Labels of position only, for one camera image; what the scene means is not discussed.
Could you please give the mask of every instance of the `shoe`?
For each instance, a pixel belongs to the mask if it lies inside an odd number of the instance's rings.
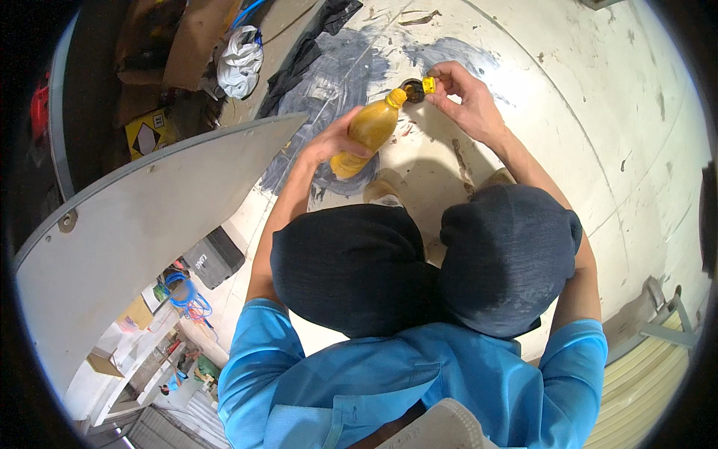
[[[489,176],[486,181],[482,182],[477,190],[485,189],[494,184],[516,184],[516,180],[513,179],[506,167],[501,167]]]
[[[401,197],[396,189],[385,180],[374,180],[364,188],[364,203],[400,207]]]

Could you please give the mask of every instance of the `hazard label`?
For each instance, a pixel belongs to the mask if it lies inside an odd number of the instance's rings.
[[[174,127],[167,118],[166,108],[134,119],[125,126],[125,134],[132,160],[139,159],[177,141]]]

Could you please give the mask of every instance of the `white floor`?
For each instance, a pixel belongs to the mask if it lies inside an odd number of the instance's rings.
[[[389,61],[385,79],[370,85],[370,93],[421,75],[407,48],[451,37],[480,49],[487,59],[473,62],[499,98],[507,125],[556,180],[589,234],[604,320],[653,275],[663,280],[668,296],[683,286],[695,325],[709,289],[698,241],[700,170],[709,160],[709,144],[694,84],[646,2],[626,0],[592,11],[575,0],[447,0],[439,6],[442,15],[428,24],[398,24],[426,14],[402,11],[433,11],[436,5],[365,0],[347,23],[367,34],[369,50]],[[452,140],[460,141],[473,185],[500,163],[429,105],[405,108],[400,119],[405,122],[397,127],[397,143],[381,150],[381,169],[393,170],[402,181],[396,187],[432,239],[442,211],[467,197]],[[409,120],[416,122],[411,129]],[[214,335],[182,321],[219,364],[227,359],[251,261],[275,199],[253,189],[224,225],[247,262],[217,289],[202,291],[214,307],[210,322],[218,344]],[[359,196],[326,192],[310,201],[310,210],[357,202]],[[552,313],[550,308],[544,326],[520,338],[525,359],[543,353]],[[292,321],[307,355],[345,339],[296,316]]]

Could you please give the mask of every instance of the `yellow liquid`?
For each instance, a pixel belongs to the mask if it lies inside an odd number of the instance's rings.
[[[376,153],[394,133],[399,108],[406,100],[404,91],[394,91],[383,100],[364,106],[349,125],[349,138],[369,148],[372,153]],[[329,165],[338,177],[348,178],[359,173],[370,159],[342,151],[329,160]]]

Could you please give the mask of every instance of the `blue shirt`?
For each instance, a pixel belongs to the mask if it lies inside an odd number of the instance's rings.
[[[520,346],[434,323],[304,357],[276,303],[247,302],[219,378],[218,412],[239,448],[345,448],[421,400],[461,402],[500,447],[580,448],[601,403],[606,338],[596,320],[558,329],[538,368]]]
[[[177,375],[182,380],[187,380],[188,375],[186,375],[185,373],[183,373],[181,371],[177,371]],[[175,377],[174,373],[172,373],[172,377],[170,377],[169,381],[167,381],[167,389],[170,390],[171,392],[173,392],[174,390],[177,389],[177,377]]]

